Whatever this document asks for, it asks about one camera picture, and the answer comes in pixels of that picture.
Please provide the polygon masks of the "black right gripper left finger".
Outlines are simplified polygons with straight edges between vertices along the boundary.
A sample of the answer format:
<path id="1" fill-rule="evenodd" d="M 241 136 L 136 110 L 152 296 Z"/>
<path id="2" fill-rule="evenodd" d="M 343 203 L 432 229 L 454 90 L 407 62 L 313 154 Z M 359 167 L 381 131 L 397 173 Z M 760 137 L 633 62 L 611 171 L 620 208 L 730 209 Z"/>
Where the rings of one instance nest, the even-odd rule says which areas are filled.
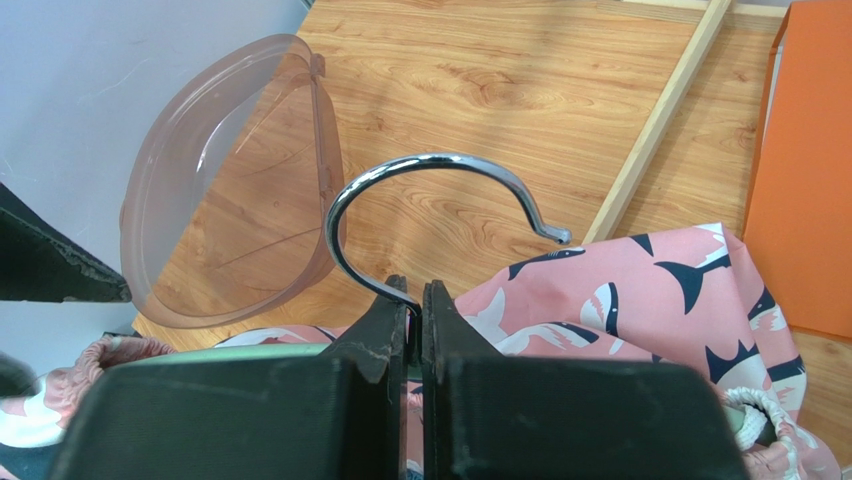
<path id="1" fill-rule="evenodd" d="M 322 352 L 111 368 L 52 479 L 403 479 L 403 306 L 377 298 Z"/>

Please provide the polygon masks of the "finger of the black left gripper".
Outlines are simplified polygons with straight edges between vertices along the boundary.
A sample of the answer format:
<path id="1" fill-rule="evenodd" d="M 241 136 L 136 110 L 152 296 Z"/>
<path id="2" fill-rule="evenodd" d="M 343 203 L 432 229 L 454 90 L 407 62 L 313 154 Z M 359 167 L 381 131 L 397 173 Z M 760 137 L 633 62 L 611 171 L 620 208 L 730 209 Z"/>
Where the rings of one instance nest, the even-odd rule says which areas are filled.
<path id="1" fill-rule="evenodd" d="M 1 299 L 128 303 L 124 277 L 1 187 Z"/>

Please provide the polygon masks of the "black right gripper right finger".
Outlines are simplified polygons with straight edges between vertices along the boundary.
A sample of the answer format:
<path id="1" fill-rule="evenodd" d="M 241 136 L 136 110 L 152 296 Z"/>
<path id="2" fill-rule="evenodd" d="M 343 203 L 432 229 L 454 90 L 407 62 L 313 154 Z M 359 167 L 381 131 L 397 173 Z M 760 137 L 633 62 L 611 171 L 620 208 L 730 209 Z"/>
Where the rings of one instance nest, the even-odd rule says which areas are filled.
<path id="1" fill-rule="evenodd" d="M 721 402 L 693 369 L 506 356 L 423 293 L 429 479 L 744 479 Z"/>

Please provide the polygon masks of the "pink shark print shorts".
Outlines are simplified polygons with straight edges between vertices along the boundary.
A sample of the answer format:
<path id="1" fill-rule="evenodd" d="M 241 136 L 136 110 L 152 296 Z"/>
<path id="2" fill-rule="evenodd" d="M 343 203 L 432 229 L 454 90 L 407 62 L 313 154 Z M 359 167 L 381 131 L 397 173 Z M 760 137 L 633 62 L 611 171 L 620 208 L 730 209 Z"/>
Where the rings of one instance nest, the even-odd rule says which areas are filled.
<path id="1" fill-rule="evenodd" d="M 828 446 L 797 425 L 807 386 L 782 310 L 747 247 L 720 223 L 561 249 L 510 265 L 460 295 L 463 318 L 502 354 L 677 363 L 729 407 L 752 479 L 842 479 Z M 67 424 L 107 368 L 178 354 L 105 336 L 68 368 L 1 399 L 1 479 L 45 479 Z M 758 444 L 759 427 L 777 440 Z"/>

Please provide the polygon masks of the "transparent pink plastic basin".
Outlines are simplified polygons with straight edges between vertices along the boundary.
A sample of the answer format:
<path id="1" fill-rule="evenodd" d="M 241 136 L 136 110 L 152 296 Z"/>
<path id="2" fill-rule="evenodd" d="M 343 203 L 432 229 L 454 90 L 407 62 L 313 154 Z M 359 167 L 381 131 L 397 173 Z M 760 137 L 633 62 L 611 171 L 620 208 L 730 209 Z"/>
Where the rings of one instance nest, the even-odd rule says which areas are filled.
<path id="1" fill-rule="evenodd" d="M 180 90 L 139 149 L 120 217 L 133 303 L 169 328 L 277 308 L 334 263 L 324 238 L 344 184 L 324 58 L 276 34 Z"/>

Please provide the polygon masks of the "wooden hanging rack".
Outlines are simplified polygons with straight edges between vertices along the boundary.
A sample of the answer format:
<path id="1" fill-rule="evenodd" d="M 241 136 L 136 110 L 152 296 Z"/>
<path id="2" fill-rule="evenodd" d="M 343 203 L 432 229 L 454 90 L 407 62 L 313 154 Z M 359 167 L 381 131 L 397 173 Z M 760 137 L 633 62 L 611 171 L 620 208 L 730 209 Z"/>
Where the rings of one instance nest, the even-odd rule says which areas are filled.
<path id="1" fill-rule="evenodd" d="M 701 18 L 595 215 L 583 239 L 585 244 L 609 239 L 616 232 L 722 26 L 739 23 L 744 29 L 772 30 L 785 15 L 785 9 L 780 6 L 740 5 L 723 0 L 647 1 L 645 4 L 677 10 L 672 15 L 674 20 L 688 11 L 699 11 Z"/>

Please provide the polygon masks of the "orange board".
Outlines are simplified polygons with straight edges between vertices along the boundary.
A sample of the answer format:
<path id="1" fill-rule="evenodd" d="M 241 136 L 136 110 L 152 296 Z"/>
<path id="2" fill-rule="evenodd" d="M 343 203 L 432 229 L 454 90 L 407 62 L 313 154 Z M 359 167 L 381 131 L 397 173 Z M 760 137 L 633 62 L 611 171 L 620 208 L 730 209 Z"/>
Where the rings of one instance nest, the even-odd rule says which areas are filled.
<path id="1" fill-rule="evenodd" d="M 790 325 L 851 336 L 851 4 L 790 4 L 770 49 L 743 239 Z"/>

